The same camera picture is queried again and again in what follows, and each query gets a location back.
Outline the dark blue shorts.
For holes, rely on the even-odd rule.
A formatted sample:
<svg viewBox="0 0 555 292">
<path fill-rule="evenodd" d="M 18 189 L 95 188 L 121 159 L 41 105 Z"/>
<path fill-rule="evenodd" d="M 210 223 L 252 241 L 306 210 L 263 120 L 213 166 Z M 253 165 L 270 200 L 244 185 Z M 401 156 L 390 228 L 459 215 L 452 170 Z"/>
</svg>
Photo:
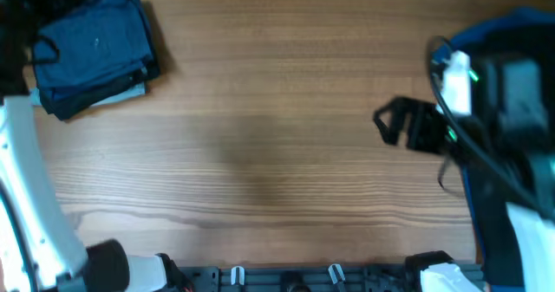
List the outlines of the dark blue shorts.
<svg viewBox="0 0 555 292">
<path fill-rule="evenodd" d="M 141 0 L 88 0 L 39 34 L 59 49 L 58 62 L 34 67 L 38 90 L 51 100 L 121 77 L 143 82 L 160 75 Z"/>
</svg>

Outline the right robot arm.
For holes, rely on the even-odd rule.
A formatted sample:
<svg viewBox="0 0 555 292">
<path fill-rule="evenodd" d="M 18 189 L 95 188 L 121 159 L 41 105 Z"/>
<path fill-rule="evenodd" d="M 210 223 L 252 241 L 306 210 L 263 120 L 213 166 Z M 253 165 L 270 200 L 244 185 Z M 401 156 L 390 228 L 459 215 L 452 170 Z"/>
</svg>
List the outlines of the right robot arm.
<svg viewBox="0 0 555 292">
<path fill-rule="evenodd" d="M 398 96 L 373 120 L 389 145 L 460 168 L 487 283 L 554 288 L 554 133 L 541 64 L 521 52 L 427 60 L 434 101 Z"/>
</svg>

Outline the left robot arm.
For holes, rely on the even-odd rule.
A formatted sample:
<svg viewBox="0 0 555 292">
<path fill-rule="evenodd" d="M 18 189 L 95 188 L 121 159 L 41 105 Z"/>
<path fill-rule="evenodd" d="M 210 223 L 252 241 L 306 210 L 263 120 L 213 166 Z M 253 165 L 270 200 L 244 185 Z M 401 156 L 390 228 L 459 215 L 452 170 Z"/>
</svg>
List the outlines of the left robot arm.
<svg viewBox="0 0 555 292">
<path fill-rule="evenodd" d="M 166 254 L 130 256 L 109 239 L 84 246 L 42 161 L 23 69 L 38 30 L 86 0 L 1 0 L 1 259 L 4 291 L 193 291 Z"/>
</svg>

